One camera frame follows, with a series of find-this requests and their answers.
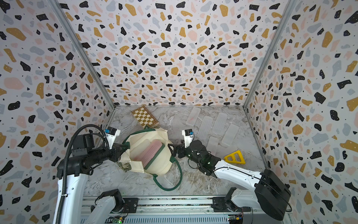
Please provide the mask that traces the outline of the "pink translucent case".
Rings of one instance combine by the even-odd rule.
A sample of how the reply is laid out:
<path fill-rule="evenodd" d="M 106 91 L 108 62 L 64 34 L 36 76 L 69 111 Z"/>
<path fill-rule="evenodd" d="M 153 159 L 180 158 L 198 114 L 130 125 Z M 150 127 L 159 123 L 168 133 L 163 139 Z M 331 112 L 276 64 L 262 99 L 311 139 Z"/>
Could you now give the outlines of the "pink translucent case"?
<path fill-rule="evenodd" d="M 154 140 L 144 150 L 134 157 L 134 161 L 142 162 L 143 168 L 148 169 L 158 155 L 162 152 L 165 145 L 159 141 Z"/>

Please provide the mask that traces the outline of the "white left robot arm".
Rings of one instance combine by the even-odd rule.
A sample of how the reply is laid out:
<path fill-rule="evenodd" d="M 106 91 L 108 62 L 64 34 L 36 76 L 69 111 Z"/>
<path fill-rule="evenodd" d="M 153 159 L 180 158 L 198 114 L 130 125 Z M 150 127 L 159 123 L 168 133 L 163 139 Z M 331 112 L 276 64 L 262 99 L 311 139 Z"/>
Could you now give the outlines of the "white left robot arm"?
<path fill-rule="evenodd" d="M 114 144 L 112 149 L 90 151 L 87 155 L 66 158 L 57 167 L 58 199 L 54 224 L 79 224 L 83 205 L 84 189 L 95 164 L 104 161 L 118 162 L 127 147 Z M 118 189 L 103 192 L 97 205 L 86 219 L 86 224 L 103 224 L 111 213 L 126 212 L 125 200 Z"/>

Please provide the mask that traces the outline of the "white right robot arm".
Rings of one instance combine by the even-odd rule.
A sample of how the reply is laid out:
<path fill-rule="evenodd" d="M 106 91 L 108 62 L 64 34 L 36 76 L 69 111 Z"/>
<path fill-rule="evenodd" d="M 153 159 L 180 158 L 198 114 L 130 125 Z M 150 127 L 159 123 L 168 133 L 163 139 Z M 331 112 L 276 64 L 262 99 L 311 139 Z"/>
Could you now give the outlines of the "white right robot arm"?
<path fill-rule="evenodd" d="M 289 203 L 291 192 L 273 171 L 258 172 L 234 166 L 212 155 L 200 140 L 194 140 L 188 147 L 184 144 L 169 144 L 168 147 L 174 158 L 188 158 L 204 175 L 233 182 L 251 191 L 244 196 L 240 189 L 232 187 L 223 202 L 213 204 L 214 208 L 231 212 L 243 207 L 258 208 L 278 221 L 292 211 Z"/>

